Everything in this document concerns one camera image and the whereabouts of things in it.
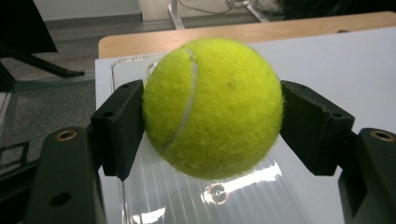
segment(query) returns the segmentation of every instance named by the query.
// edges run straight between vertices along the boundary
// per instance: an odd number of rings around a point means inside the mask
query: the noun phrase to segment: wooden table edge
[[[391,26],[396,26],[396,13],[384,11],[295,21],[274,21],[129,35],[110,35],[99,41],[99,59],[167,52],[198,37],[226,37],[244,43],[254,43]]]

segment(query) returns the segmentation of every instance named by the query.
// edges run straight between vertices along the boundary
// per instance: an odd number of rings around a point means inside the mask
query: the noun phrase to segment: tennis ball seam
[[[191,59],[191,92],[190,92],[190,97],[189,101],[187,102],[186,108],[183,113],[183,117],[181,119],[181,122],[179,123],[177,130],[175,131],[173,137],[169,139],[168,142],[166,142],[165,146],[163,147],[163,152],[166,151],[172,144],[178,139],[180,134],[183,132],[184,128],[186,127],[187,121],[189,120],[191,109],[192,109],[192,101],[194,98],[195,94],[195,88],[197,85],[197,79],[198,79],[198,63],[195,61],[194,54],[191,49],[186,49],[187,53],[190,55]]]

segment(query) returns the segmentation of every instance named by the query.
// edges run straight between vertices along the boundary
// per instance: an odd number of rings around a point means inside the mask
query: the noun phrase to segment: clear plastic sheet
[[[163,55],[115,61],[113,91],[147,79]],[[311,223],[271,152],[247,175],[207,181],[177,171],[144,135],[120,197],[123,223]]]

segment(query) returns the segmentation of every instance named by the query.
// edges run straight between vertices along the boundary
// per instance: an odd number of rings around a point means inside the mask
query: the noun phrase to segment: yellow tennis ball
[[[265,157],[280,131],[283,97],[274,70],[254,49],[203,38],[160,60],[143,113],[151,144],[172,166],[221,179]]]

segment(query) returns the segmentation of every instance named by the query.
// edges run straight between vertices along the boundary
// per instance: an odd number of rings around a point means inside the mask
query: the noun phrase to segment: cable
[[[221,12],[213,12],[213,11],[208,11],[208,10],[201,9],[201,8],[198,8],[198,7],[186,6],[183,2],[181,2],[181,0],[178,0],[178,2],[179,2],[183,7],[186,7],[186,8],[192,9],[192,10],[196,10],[196,11],[200,11],[200,12],[204,12],[204,13],[208,13],[208,14],[219,15],[219,14],[225,14],[225,13],[227,13],[227,12],[233,10],[234,8],[246,7],[246,6],[248,6],[248,5],[250,4],[251,0],[249,0],[247,4],[244,4],[244,5],[242,5],[241,7],[235,7],[234,4],[235,4],[235,2],[244,2],[244,0],[226,0],[228,9],[225,10],[225,11],[221,11]]]

